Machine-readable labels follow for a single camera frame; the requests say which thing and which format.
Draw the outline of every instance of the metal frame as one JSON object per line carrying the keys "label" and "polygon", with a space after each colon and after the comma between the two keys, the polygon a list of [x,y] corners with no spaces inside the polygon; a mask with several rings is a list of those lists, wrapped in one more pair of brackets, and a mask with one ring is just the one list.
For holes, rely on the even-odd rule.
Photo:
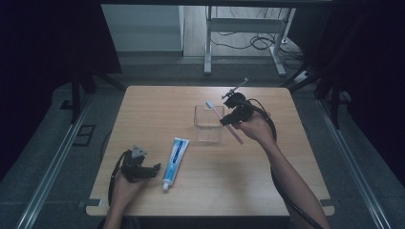
{"label": "metal frame", "polygon": [[277,72],[280,76],[286,76],[286,70],[280,61],[279,50],[282,44],[285,32],[288,26],[291,9],[288,9],[282,20],[279,19],[247,19],[247,18],[212,18],[212,6],[208,6],[206,18],[206,44],[203,72],[211,74],[211,32],[229,31],[229,32],[265,32],[277,33],[274,47],[269,51],[276,65]]}
{"label": "metal frame", "polygon": [[349,172],[352,175],[354,183],[363,198],[367,208],[369,209],[370,215],[372,216],[374,223],[378,229],[391,229],[391,225],[387,219],[387,216],[382,208],[376,194],[374,193],[372,187],[370,187],[368,181],[363,175],[360,166],[357,164],[356,159],[353,156],[351,149],[346,143],[345,138],[339,129],[335,127],[329,118],[329,109],[325,104],[325,101],[318,100],[318,105],[322,111],[324,120],[330,129],[330,133],[336,142],[339,152],[341,153]]}
{"label": "metal frame", "polygon": [[88,98],[85,99],[82,107],[82,112],[78,116],[77,121],[71,124],[71,127],[69,128],[68,133],[65,135],[65,138],[60,144],[59,149],[57,150],[53,161],[50,164],[50,167],[36,187],[29,203],[27,204],[26,209],[24,210],[24,213],[22,214],[20,220],[18,220],[18,224],[15,228],[33,227],[33,224],[35,223],[35,220],[38,217],[46,198],[48,197],[48,193],[51,191],[53,183],[56,180],[60,169],[62,168],[63,162],[65,161],[65,158],[69,153],[72,144],[74,143],[75,136],[77,135],[81,123],[83,122],[84,117],[87,114],[92,98],[92,95],[88,95]]}

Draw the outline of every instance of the toothpaste cap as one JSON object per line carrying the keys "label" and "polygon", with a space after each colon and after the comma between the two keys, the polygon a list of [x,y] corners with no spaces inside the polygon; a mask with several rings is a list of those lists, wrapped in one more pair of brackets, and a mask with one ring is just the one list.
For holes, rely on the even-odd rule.
{"label": "toothpaste cap", "polygon": [[169,189],[169,184],[168,183],[163,183],[163,191],[167,192],[168,189]]}

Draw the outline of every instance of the wrist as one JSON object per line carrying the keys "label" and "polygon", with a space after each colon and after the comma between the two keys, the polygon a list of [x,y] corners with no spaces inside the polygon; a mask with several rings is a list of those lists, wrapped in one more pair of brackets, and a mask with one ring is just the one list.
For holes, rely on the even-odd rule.
{"label": "wrist", "polygon": [[125,206],[119,204],[111,204],[110,209],[108,211],[112,215],[122,215],[125,211]]}
{"label": "wrist", "polygon": [[113,199],[111,201],[110,211],[114,211],[114,212],[122,214],[125,211],[128,203],[129,202],[125,201],[124,199],[120,199],[120,198]]}
{"label": "wrist", "polygon": [[110,206],[103,228],[120,228],[124,209]]}
{"label": "wrist", "polygon": [[262,146],[268,156],[279,152],[277,142],[272,137],[259,139],[258,143]]}

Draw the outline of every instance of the gray floor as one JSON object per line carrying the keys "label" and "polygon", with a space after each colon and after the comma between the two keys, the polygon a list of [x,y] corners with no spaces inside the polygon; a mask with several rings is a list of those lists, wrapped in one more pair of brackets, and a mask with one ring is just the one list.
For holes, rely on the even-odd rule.
{"label": "gray floor", "polygon": [[[138,64],[128,64],[133,60],[139,60],[135,62]],[[124,74],[112,77],[125,85],[233,86],[244,77],[249,77],[251,81],[248,87],[277,87],[286,80],[276,74],[274,67],[268,64],[271,63],[269,59],[216,59],[211,76],[203,74],[202,62],[199,58],[126,55],[121,57]],[[113,128],[124,92],[96,77],[95,80],[98,90],[92,95],[89,111],[83,121],[83,124],[96,125],[94,136],[88,147],[71,148],[33,228],[96,228],[101,221],[101,218],[87,216],[82,203],[91,193],[105,147],[103,141]],[[293,99],[336,208],[335,214],[329,217],[330,224],[333,228],[376,228],[323,120],[319,105],[313,98],[311,91],[314,86],[309,85],[296,92]],[[0,184],[2,228],[13,228],[17,225],[33,191],[68,131],[71,111],[59,110],[66,99],[71,99],[69,85],[54,92],[52,107],[21,157]],[[345,107],[342,106],[340,111],[342,133],[383,206],[392,228],[405,228],[403,187],[378,152],[357,129]],[[268,228],[267,220],[204,219],[203,224],[198,219],[145,218],[140,219],[140,224],[142,228],[173,228],[174,225],[178,228]]]}

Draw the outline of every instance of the black curtain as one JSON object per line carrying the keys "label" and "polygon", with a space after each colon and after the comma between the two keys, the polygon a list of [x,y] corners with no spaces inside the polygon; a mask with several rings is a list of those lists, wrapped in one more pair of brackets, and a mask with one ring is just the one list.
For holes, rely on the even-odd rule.
{"label": "black curtain", "polygon": [[348,109],[405,186],[405,7],[379,1],[341,67]]}
{"label": "black curtain", "polygon": [[74,72],[121,73],[101,6],[94,0],[1,1],[1,171],[18,158]]}

